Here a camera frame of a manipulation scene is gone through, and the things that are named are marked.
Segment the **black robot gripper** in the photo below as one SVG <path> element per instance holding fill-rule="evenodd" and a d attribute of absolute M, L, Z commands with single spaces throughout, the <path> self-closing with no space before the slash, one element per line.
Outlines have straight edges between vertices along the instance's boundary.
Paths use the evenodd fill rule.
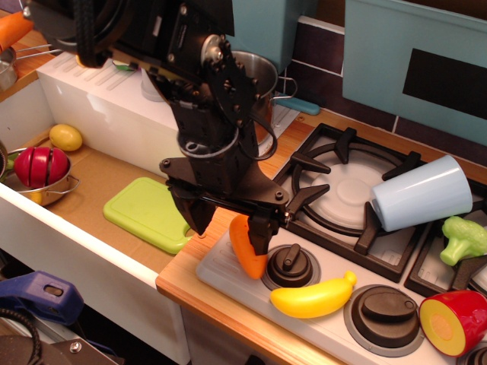
<path fill-rule="evenodd" d="M 245 214 L 255 254 L 266 255 L 285 225 L 289 195 L 259 168 L 254 126 L 179 125 L 177 142 L 183 156 L 160 168 L 190 228 L 203 235 L 218 206 Z"/>

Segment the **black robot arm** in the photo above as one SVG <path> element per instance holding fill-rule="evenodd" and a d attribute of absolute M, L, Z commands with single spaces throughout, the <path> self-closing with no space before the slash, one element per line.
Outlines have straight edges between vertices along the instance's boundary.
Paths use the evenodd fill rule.
<path fill-rule="evenodd" d="M 146 70 L 177 123 L 181 156 L 161 161 L 173 200 L 202 233 L 215 209 L 248 218 L 264 255 L 286 222 L 288 195 L 260 170 L 258 81 L 231 51 L 230 1 L 27 1 L 24 16 L 56 48 L 99 68 Z"/>

